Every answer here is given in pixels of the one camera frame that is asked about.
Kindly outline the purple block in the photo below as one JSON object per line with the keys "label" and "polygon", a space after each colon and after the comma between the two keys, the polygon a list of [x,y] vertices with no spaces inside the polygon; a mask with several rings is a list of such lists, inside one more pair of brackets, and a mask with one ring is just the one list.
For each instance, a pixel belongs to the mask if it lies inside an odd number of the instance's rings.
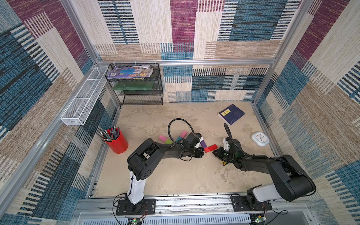
{"label": "purple block", "polygon": [[201,144],[202,148],[204,148],[204,150],[208,147],[208,146],[206,145],[206,143],[205,143],[204,140],[202,140],[202,141],[200,142],[200,144]]}

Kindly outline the red long block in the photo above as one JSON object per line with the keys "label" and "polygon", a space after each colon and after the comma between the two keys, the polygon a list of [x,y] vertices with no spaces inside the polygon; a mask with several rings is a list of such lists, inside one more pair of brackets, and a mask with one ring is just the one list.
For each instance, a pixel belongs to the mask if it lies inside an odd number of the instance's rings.
{"label": "red long block", "polygon": [[218,149],[218,146],[216,144],[214,145],[211,145],[208,147],[208,150],[211,152],[211,151],[214,151],[214,150],[217,150]]}

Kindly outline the pink block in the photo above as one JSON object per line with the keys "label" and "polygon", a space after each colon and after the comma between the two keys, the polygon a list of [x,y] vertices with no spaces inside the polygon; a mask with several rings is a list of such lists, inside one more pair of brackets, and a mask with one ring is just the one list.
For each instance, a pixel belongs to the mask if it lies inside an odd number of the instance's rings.
{"label": "pink block", "polygon": [[163,135],[160,135],[160,136],[159,136],[159,139],[160,139],[161,141],[163,141],[163,142],[166,142],[166,141],[168,140],[168,138],[165,137],[165,136],[163,136]]}
{"label": "pink block", "polygon": [[187,133],[188,133],[187,131],[183,131],[183,132],[181,133],[180,137],[181,137],[181,138],[184,138]]}

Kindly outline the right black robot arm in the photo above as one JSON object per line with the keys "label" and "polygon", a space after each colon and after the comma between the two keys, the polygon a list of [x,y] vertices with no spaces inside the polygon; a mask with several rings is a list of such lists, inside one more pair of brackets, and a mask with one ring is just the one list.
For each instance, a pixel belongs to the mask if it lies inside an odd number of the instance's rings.
{"label": "right black robot arm", "polygon": [[270,175],[272,183],[253,187],[247,191],[247,204],[284,199],[292,202],[316,192],[316,185],[290,155],[281,157],[246,156],[239,151],[226,151],[223,147],[213,154],[225,164],[244,172]]}

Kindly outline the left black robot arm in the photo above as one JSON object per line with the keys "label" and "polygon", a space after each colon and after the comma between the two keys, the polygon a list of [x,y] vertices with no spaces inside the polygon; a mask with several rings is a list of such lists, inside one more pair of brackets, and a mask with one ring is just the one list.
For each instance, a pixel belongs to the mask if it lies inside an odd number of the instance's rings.
{"label": "left black robot arm", "polygon": [[204,149],[200,146],[200,139],[195,137],[180,140],[172,144],[161,144],[151,138],[145,140],[127,159],[130,172],[130,187],[126,200],[131,206],[138,205],[144,199],[146,179],[155,171],[162,159],[185,157],[201,158]]}

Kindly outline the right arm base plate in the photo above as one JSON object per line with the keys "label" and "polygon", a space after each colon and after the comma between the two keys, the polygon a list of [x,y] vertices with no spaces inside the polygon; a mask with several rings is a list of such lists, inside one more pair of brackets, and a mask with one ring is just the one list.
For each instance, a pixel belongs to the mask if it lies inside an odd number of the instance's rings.
{"label": "right arm base plate", "polygon": [[271,211],[272,205],[269,201],[259,202],[251,196],[230,195],[230,200],[235,212],[245,211]]}

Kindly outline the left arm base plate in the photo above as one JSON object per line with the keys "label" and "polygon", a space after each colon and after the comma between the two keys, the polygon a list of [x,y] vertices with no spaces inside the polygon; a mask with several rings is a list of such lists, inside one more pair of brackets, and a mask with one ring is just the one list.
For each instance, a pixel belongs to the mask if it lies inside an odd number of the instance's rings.
{"label": "left arm base plate", "polygon": [[142,199],[137,204],[133,204],[130,200],[119,200],[116,205],[116,216],[128,215],[154,215],[156,207],[156,199]]}

